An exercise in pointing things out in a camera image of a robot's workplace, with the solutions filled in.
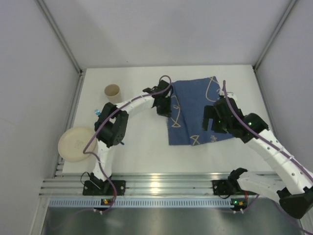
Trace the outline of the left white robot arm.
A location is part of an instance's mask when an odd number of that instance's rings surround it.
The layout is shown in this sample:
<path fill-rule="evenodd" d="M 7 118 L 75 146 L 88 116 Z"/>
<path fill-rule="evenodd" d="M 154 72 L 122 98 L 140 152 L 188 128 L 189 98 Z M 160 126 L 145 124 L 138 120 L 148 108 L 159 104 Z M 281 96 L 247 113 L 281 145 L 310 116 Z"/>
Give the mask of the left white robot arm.
<path fill-rule="evenodd" d="M 97 112 L 98 120 L 94 124 L 95 133 L 83 150 L 84 154 L 93 155 L 97 159 L 92 175 L 97 180 L 109 181 L 112 174 L 112 160 L 109 151 L 113 146 L 122 143 L 127 129 L 128 120 L 135 115 L 156 108 L 159 116 L 171 116 L 171 95 L 173 93 L 172 81 L 159 79 L 158 85 L 145 88 L 138 96 L 124 102 L 105 104 L 101 112 Z"/>

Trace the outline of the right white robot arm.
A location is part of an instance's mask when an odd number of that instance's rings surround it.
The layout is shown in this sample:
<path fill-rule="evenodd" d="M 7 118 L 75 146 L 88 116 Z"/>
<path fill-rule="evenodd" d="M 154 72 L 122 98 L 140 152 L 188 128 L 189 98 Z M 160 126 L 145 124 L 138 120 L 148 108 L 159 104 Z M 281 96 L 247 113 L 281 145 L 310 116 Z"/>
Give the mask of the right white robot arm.
<path fill-rule="evenodd" d="M 213 105 L 204 107 L 202 128 L 239 138 L 258 153 L 281 179 L 271 180 L 238 168 L 231 171 L 221 186 L 217 186 L 219 194 L 253 192 L 277 202 L 295 219 L 301 219 L 312 208 L 312 172 L 286 150 L 257 114 L 243 115 L 235 100 L 223 94 Z"/>

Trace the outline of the blue fish placemat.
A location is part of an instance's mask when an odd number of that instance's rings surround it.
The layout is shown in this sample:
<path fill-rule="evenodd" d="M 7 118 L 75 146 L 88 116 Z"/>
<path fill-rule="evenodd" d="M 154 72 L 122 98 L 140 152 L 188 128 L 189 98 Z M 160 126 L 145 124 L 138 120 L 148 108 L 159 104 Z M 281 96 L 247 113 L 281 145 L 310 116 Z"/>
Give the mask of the blue fish placemat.
<path fill-rule="evenodd" d="M 233 138 L 231 134 L 202 129 L 205 106 L 219 99 L 220 85 L 216 77 L 179 80 L 172 86 L 172 112 L 167 121 L 169 145 L 196 146 Z"/>

